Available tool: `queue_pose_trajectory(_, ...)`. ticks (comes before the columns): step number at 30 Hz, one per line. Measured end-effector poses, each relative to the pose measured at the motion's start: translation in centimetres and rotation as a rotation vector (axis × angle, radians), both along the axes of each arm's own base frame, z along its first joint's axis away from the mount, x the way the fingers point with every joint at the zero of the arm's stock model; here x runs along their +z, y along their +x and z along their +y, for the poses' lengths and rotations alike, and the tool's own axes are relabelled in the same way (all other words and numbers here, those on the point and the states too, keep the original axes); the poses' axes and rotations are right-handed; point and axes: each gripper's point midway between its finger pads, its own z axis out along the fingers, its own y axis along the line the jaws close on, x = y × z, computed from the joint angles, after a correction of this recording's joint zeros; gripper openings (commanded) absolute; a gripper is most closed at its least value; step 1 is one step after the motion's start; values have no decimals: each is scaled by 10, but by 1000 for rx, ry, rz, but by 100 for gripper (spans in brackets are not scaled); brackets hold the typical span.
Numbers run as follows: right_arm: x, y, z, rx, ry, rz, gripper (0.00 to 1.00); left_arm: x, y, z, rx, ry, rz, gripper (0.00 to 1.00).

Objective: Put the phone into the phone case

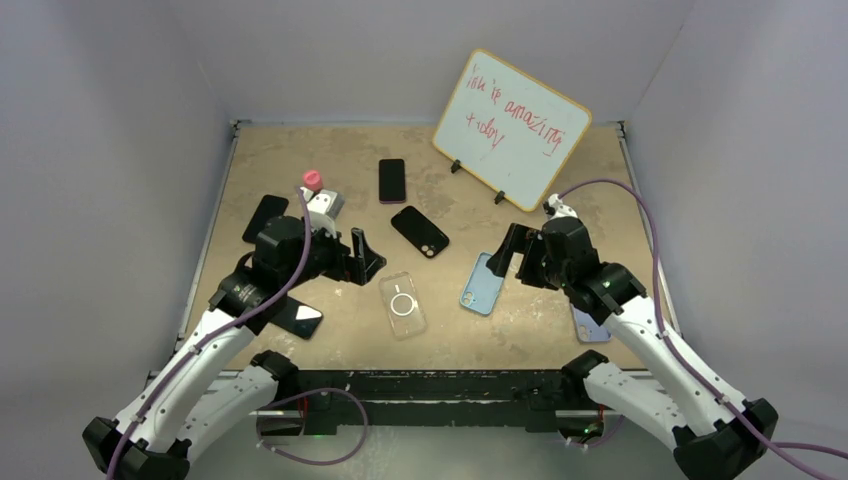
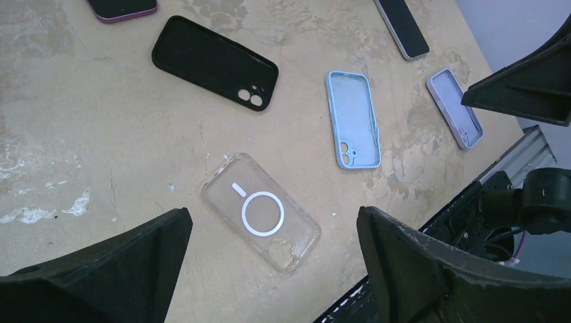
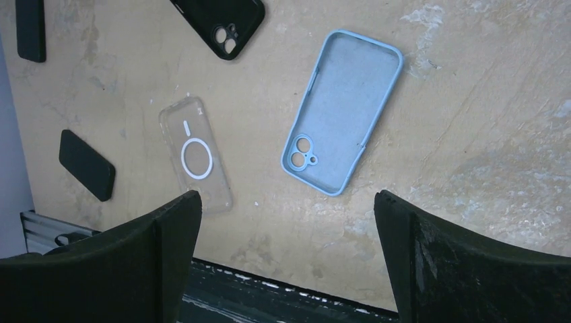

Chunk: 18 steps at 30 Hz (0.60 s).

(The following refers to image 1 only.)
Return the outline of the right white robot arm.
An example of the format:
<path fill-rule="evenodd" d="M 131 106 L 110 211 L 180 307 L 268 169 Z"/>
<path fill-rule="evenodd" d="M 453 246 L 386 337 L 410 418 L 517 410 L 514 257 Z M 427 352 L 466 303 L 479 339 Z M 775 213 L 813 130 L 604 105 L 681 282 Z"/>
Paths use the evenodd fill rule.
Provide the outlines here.
<path fill-rule="evenodd" d="M 553 218 L 541 229 L 511 224 L 487 267 L 503 277 L 516 254 L 522 284 L 562 291 L 635 353 L 662 387 L 647 387 L 588 350 L 562 369 L 569 404 L 592 401 L 618 411 L 668 447 L 689 479 L 734 479 L 766 453 L 778 420 L 774 407 L 733 387 L 705 386 L 716 373 L 661 326 L 653 299 L 626 267 L 600 260 L 578 218 Z"/>

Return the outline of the light blue phone case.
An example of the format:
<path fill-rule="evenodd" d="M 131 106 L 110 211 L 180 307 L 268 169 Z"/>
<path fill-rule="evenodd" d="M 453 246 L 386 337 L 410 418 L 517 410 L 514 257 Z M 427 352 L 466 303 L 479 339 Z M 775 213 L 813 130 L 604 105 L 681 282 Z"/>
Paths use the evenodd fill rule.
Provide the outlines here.
<path fill-rule="evenodd" d="M 499 298 L 504 277 L 487 267 L 492 254 L 481 252 L 460 294 L 459 305 L 481 316 L 489 316 Z"/>

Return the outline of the clear magsafe phone case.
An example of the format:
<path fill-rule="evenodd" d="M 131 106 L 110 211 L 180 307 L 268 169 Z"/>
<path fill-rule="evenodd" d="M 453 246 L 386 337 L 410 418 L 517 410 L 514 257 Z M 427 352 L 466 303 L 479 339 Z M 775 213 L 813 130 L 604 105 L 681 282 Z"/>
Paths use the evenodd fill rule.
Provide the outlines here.
<path fill-rule="evenodd" d="M 396 339 L 407 339 L 426 331 L 426 316 L 408 272 L 382 278 L 379 281 L 379 291 Z"/>

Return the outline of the black phone near left arm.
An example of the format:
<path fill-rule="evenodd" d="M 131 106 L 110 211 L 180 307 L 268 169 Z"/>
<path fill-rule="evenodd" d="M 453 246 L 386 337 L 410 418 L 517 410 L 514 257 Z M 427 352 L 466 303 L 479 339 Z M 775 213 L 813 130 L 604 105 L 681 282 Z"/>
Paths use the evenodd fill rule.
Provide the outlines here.
<path fill-rule="evenodd" d="M 324 319 L 312 306 L 288 297 L 270 323 L 303 340 L 310 340 Z"/>

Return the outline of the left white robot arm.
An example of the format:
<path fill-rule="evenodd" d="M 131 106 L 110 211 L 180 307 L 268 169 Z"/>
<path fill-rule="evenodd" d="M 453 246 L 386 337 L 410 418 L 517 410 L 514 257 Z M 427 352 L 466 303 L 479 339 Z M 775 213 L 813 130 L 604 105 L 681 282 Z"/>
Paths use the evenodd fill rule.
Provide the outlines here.
<path fill-rule="evenodd" d="M 266 350 L 214 394 L 207 390 L 228 362 L 279 316 L 291 288 L 318 276 L 367 284 L 386 260 L 351 231 L 352 246 L 307 218 L 276 217 L 219 284 L 194 332 L 159 375 L 113 418 L 96 417 L 82 438 L 109 479 L 183 479 L 192 462 L 239 419 L 261 408 L 284 409 L 336 388 L 301 383 L 287 357 Z"/>

